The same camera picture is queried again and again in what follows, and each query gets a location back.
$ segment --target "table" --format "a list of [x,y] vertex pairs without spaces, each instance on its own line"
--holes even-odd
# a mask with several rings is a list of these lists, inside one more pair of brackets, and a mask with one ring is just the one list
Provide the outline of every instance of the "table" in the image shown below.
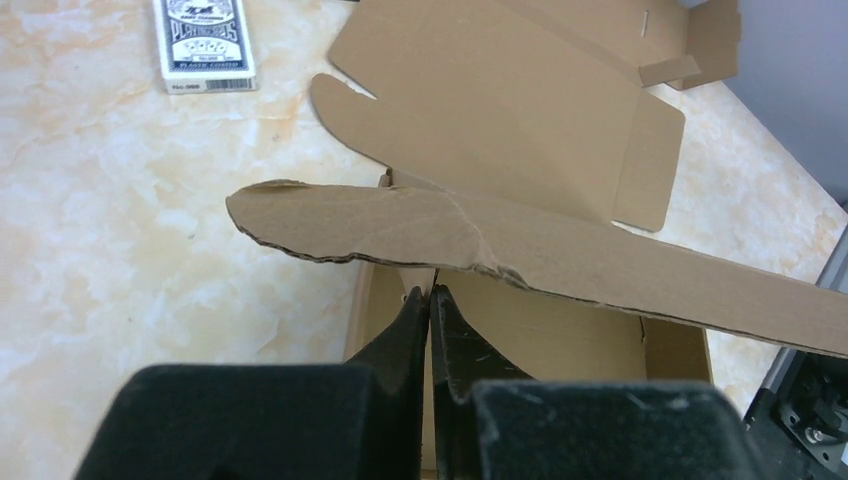
[[[164,93],[150,2],[0,4],[0,478],[72,475],[146,365],[341,358],[356,267],[257,246],[224,197],[273,178],[374,184],[382,168],[306,95],[354,6],[247,3],[261,89],[181,97]],[[687,116],[652,236],[815,281],[848,215],[722,83],[652,92]],[[776,347],[709,343],[743,410]]]

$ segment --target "cardboard flap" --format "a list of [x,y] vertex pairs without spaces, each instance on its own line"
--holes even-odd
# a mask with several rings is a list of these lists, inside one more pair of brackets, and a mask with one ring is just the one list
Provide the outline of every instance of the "cardboard flap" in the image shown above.
[[522,0],[629,66],[684,54],[689,10],[678,0]]
[[642,121],[633,126],[630,145],[621,169],[613,218],[651,232],[662,230],[677,162],[668,158],[680,155],[683,112],[643,92],[636,116]]
[[[559,7],[550,0],[421,5],[363,0],[357,7],[330,59],[377,98],[317,75],[310,95],[330,133],[449,191],[603,224],[619,220],[622,203],[642,210],[626,223],[662,225],[674,176],[651,179],[638,195],[632,190],[640,188],[638,172],[675,171],[678,148],[665,147],[680,141],[683,117],[671,107],[639,106],[648,100],[635,66],[551,15]],[[378,38],[383,43],[374,45]],[[648,67],[646,75],[672,67]],[[671,132],[651,131],[675,122]],[[643,138],[661,145],[646,149]],[[656,165],[644,168],[648,150],[654,156],[644,162]],[[622,172],[628,178],[619,199]],[[657,188],[660,181],[667,184]]]
[[739,73],[742,16],[737,0],[710,0],[689,11],[686,53],[701,73],[670,85],[678,89],[733,77]]
[[682,57],[639,67],[639,77],[645,87],[682,80],[700,73],[701,68],[692,55],[683,55]]
[[[576,159],[553,162],[550,154],[522,136],[522,129],[513,128],[505,111],[493,117],[486,131],[494,138],[484,142],[456,138],[447,131],[451,122],[420,120],[413,112],[354,92],[329,75],[312,79],[310,96],[333,136],[393,170],[451,191],[492,195],[603,224],[612,218],[620,163],[597,162],[581,169]],[[618,155],[623,156],[625,148],[621,144]]]
[[472,271],[522,289],[848,355],[848,296],[512,202],[276,181],[236,192],[227,208],[239,230],[299,258]]

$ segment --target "deck of playing cards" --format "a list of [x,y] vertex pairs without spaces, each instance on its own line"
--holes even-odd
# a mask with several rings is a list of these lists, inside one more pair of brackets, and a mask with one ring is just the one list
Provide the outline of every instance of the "deck of playing cards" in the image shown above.
[[153,0],[168,93],[255,90],[241,0]]

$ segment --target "flattened cardboard box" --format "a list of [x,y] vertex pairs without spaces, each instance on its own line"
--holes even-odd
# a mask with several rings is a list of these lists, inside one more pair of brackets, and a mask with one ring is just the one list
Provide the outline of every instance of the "flattened cardboard box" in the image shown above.
[[328,75],[310,93],[395,170],[656,231],[685,119],[642,87],[735,74],[740,28],[735,0],[363,0],[329,59],[377,99]]
[[[370,282],[363,270],[370,292],[357,310],[368,321],[352,348],[391,321],[407,290],[385,267],[431,267],[469,323],[539,379],[708,381],[694,327],[848,355],[848,296],[513,202],[274,181],[236,192],[227,208],[261,245],[377,265]],[[432,442],[424,453],[433,468]]]

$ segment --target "torn cardboard edge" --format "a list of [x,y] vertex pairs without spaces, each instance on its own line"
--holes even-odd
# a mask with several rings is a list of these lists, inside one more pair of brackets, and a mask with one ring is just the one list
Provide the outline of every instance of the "torn cardboard edge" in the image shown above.
[[[378,188],[385,188],[392,185],[406,185],[417,188],[425,188],[438,190],[435,185],[423,182],[420,179],[409,177],[403,173],[392,173],[387,171],[385,175],[380,176],[377,182]],[[401,283],[405,292],[410,292],[414,287],[419,287],[421,293],[427,298],[433,289],[436,280],[437,271],[435,268],[402,268],[398,269]],[[356,275],[355,290],[353,292],[353,305],[351,306],[350,321],[348,322],[348,331],[345,335],[344,358],[347,360],[358,352],[372,338],[366,338],[364,318],[368,309],[368,298],[371,295],[371,279],[374,275],[374,264],[370,262],[360,262],[359,272]]]
[[599,307],[848,356],[841,293],[512,202],[272,181],[236,192],[227,208],[257,243],[297,258],[478,273]]

